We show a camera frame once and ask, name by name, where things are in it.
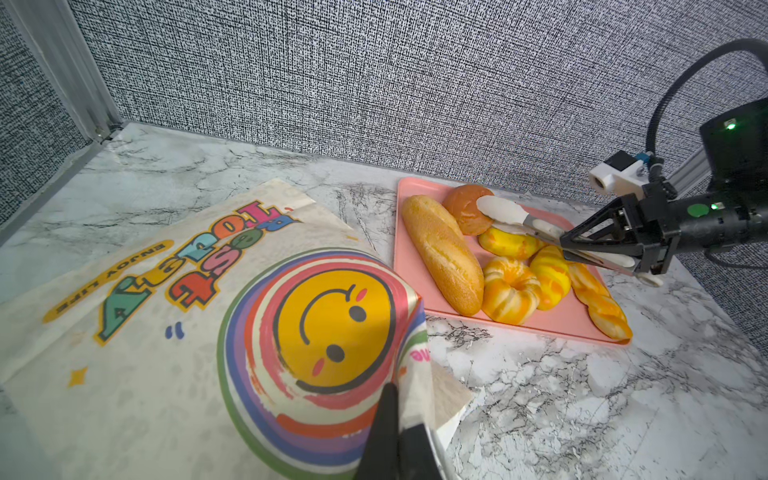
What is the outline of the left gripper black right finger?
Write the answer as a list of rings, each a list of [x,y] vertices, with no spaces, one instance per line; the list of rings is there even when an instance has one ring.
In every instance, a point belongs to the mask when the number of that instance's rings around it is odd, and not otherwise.
[[[399,478],[406,480],[444,480],[438,445],[424,423],[403,430],[398,437]]]

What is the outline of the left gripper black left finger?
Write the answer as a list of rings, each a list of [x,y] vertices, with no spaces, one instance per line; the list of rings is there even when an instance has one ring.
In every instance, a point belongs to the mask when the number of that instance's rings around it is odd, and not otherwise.
[[[398,389],[387,383],[377,404],[355,480],[392,480],[398,472],[399,403]]]

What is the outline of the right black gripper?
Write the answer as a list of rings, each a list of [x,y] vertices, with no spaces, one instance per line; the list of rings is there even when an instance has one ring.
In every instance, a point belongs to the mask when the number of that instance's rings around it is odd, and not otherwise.
[[[622,254],[562,247],[564,258],[630,276],[661,274],[680,253],[702,251],[714,260],[717,252],[765,242],[767,100],[707,121],[700,135],[711,170],[705,193],[668,200],[653,187],[643,200],[618,197],[562,234],[560,245],[620,246]]]

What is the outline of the long twisted fake bread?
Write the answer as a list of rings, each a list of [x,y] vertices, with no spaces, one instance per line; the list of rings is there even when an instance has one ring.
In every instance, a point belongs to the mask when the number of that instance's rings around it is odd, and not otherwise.
[[[606,336],[629,342],[633,332],[619,304],[608,289],[582,263],[569,262],[568,274],[577,299],[587,307],[593,324]]]

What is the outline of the yellow striped croissant fake bread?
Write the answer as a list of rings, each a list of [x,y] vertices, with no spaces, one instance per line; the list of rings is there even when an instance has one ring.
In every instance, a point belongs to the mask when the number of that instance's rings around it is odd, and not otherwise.
[[[538,309],[547,311],[555,308],[571,290],[569,268],[562,250],[553,245],[542,248],[533,257],[530,269],[540,283]]]

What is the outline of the round pumpkin-shaped fake bread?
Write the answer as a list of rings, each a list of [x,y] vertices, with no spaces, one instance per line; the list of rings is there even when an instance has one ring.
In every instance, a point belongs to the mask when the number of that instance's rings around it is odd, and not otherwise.
[[[522,325],[537,310],[541,288],[521,261],[495,257],[484,270],[482,311],[494,322]]]

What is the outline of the oval yellow fake bread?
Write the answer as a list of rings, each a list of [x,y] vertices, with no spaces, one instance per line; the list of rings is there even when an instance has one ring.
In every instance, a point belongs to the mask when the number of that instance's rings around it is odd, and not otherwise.
[[[491,227],[477,237],[479,245],[486,251],[518,261],[526,261],[541,250],[545,243],[539,239],[521,234],[510,234]]]

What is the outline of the white paper bag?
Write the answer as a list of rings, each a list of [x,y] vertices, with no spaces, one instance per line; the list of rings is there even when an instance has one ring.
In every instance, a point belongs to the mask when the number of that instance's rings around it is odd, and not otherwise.
[[[381,391],[435,419],[423,300],[280,179],[1,308],[1,384],[68,479],[354,479]]]

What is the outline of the round brown bun fake bread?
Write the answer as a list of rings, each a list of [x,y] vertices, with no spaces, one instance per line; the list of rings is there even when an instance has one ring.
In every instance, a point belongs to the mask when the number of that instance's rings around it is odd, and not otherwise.
[[[478,236],[487,231],[493,220],[477,207],[477,200],[494,193],[480,185],[462,185],[451,190],[442,202],[443,207],[455,218],[465,236]]]

